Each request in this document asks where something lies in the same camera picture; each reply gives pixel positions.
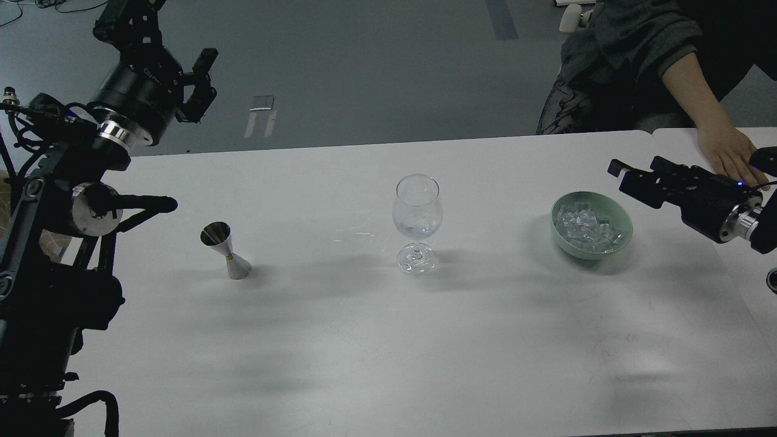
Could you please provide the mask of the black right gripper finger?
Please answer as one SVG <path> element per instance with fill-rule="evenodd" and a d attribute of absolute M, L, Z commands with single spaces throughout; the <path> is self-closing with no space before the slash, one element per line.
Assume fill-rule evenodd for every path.
<path fill-rule="evenodd" d="M 669 161 L 664 157 L 654 157 L 650 163 L 650 172 L 657 178 L 677 180 L 698 180 L 705 177 L 705 169 L 699 166 L 686 166 Z"/>
<path fill-rule="evenodd" d="M 680 191 L 687 180 L 657 178 L 651 170 L 642 171 L 621 160 L 610 161 L 608 174 L 619 180 L 619 191 L 651 208 L 660 209 L 666 202 L 682 206 Z"/>

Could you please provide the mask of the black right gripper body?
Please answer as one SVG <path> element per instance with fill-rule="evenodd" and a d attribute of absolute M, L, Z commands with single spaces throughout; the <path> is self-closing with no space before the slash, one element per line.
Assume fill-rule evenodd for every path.
<path fill-rule="evenodd" d="M 764 208 L 759 190 L 708 171 L 678 177 L 668 203 L 680 208 L 686 226 L 716 243 L 736 237 L 749 241 Z"/>

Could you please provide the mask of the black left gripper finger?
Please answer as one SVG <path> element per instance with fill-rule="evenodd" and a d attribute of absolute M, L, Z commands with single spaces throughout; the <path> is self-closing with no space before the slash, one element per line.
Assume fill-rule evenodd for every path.
<path fill-rule="evenodd" d="M 183 73 L 178 80 L 182 89 L 192 86 L 192 92 L 187 100 L 178 106 L 178 122 L 199 123 L 215 100 L 217 91 L 211 85 L 210 70 L 217 55 L 219 55 L 219 51 L 216 48 L 203 48 L 192 67 L 192 71 Z"/>
<path fill-rule="evenodd" d="M 168 57 L 158 24 L 165 1 L 108 1 L 93 27 L 94 37 L 114 47 L 120 61 Z"/>

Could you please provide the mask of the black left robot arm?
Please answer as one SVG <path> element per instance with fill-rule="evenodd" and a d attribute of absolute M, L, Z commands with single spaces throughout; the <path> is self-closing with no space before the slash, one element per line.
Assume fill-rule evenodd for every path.
<path fill-rule="evenodd" d="M 177 208 L 172 197 L 119 194 L 103 183 L 125 171 L 136 147 L 156 146 L 171 121 L 197 123 L 217 92 L 205 48 L 183 71 L 163 45 L 163 1 L 108 1 L 93 35 L 120 59 L 86 104 L 41 93 L 22 105 L 12 87 L 2 111 L 17 147 L 32 156 L 15 171 L 6 146 L 9 217 L 2 235 L 2 435 L 72 436 L 74 416 L 102 402 L 104 434 L 119 434 L 112 393 L 63 404 L 61 390 L 85 330 L 106 330 L 124 304 L 114 276 L 117 236 Z"/>

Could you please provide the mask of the person's bare hand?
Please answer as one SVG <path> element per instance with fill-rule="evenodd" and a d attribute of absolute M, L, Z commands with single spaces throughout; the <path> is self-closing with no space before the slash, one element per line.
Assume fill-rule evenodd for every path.
<path fill-rule="evenodd" d="M 768 177 L 750 164 L 757 148 L 730 123 L 697 127 L 697 146 L 716 174 L 747 186 L 765 185 Z"/>

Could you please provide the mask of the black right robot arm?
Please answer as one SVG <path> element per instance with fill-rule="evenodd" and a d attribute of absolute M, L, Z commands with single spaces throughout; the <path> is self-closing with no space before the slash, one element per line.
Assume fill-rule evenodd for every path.
<path fill-rule="evenodd" d="M 685 226 L 714 243 L 739 238 L 760 254 L 775 251 L 775 197 L 765 199 L 761 188 L 766 185 L 749 186 L 658 155 L 646 171 L 611 160 L 607 172 L 619 181 L 622 193 L 652 209 L 673 205 Z"/>

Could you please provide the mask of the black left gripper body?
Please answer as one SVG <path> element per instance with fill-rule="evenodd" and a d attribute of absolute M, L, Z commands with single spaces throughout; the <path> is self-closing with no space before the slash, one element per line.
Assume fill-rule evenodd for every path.
<path fill-rule="evenodd" d="M 147 132 L 157 146 L 183 102 L 182 67 L 165 48 L 124 53 L 89 102 L 95 117 L 117 113 Z"/>

